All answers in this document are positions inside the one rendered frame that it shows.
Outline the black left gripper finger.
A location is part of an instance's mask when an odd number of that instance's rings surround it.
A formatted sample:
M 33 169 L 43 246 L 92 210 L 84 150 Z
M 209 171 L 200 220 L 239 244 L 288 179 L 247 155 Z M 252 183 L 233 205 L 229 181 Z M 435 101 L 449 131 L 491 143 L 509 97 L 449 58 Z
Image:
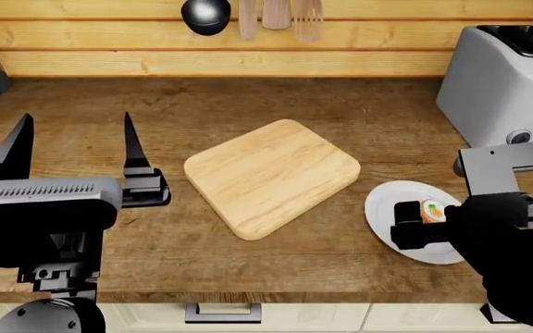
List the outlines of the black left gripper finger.
M 26 113 L 0 143 L 0 180 L 29 178 L 33 140 L 33 117 Z
M 170 204 L 171 192 L 162 171 L 147 160 L 129 113 L 124 117 L 126 160 L 123 208 L 156 207 Z

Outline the sushi roll piece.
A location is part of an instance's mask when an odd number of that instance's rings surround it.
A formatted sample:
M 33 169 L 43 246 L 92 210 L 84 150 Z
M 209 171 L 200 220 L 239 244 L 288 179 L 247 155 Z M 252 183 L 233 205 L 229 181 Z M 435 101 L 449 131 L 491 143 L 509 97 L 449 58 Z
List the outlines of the sushi roll piece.
M 441 223 L 446 221 L 445 205 L 433 199 L 426 199 L 420 203 L 420 215 L 425 224 Z

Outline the white round plate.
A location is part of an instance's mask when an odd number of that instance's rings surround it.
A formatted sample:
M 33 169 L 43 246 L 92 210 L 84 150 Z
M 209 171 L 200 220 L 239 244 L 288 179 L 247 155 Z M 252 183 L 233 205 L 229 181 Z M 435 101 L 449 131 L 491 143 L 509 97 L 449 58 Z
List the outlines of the white round plate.
M 443 205 L 460 205 L 446 191 L 411 180 L 394 180 L 374 188 L 366 197 L 364 211 L 367 223 L 377 237 L 395 252 L 421 263 L 451 265 L 465 259 L 450 243 L 431 243 L 424 249 L 400 250 L 390 239 L 390 227 L 394 224 L 393 207 L 398 202 L 424 202 L 430 199 Z

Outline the light wooden cutting board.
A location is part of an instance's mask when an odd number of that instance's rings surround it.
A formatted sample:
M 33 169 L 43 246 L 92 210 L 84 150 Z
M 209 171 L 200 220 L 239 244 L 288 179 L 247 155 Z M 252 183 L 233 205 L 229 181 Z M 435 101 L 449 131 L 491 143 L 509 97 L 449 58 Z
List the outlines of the light wooden cutting board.
M 189 157 L 183 169 L 238 238 L 259 241 L 356 182 L 361 166 L 281 119 Z

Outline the cream drawer front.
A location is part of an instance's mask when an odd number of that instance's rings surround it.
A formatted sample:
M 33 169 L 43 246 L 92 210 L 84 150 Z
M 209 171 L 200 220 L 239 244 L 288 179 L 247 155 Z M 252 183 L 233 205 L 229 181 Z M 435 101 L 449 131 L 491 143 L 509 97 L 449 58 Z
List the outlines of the cream drawer front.
M 533 333 L 522 324 L 491 324 L 474 303 L 373 304 L 364 332 Z
M 178 303 L 104 303 L 109 333 L 349 333 L 365 320 L 367 303 L 267 303 L 259 324 L 187 324 Z

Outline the silver toaster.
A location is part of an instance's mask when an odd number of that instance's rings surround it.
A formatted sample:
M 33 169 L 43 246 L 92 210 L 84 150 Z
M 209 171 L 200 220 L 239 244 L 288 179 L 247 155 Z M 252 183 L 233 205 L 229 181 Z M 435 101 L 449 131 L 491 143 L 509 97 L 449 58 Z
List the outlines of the silver toaster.
M 464 27 L 436 103 L 472 148 L 533 142 L 533 26 Z

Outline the black ladle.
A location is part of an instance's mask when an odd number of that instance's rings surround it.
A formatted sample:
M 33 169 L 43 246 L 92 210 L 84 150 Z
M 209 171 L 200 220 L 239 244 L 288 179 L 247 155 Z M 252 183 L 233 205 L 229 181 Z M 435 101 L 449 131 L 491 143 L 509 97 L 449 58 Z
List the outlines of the black ladle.
M 185 0 L 181 17 L 187 27 L 198 35 L 217 35 L 228 26 L 231 16 L 229 0 Z

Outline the narrow wooden spatula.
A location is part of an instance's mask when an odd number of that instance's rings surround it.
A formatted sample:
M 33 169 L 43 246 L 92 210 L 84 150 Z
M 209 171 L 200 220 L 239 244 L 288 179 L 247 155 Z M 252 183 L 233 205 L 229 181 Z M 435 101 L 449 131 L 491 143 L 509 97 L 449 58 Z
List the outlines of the narrow wooden spatula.
M 257 13 L 257 0 L 239 0 L 239 33 L 244 41 L 251 41 L 257 35 Z

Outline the wide wooden spatula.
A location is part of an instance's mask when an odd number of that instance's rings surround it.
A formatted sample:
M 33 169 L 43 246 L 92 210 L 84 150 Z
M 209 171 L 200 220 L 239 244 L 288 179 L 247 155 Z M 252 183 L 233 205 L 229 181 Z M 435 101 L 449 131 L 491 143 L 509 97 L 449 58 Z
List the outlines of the wide wooden spatula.
M 291 0 L 263 0 L 262 27 L 286 30 L 291 26 Z

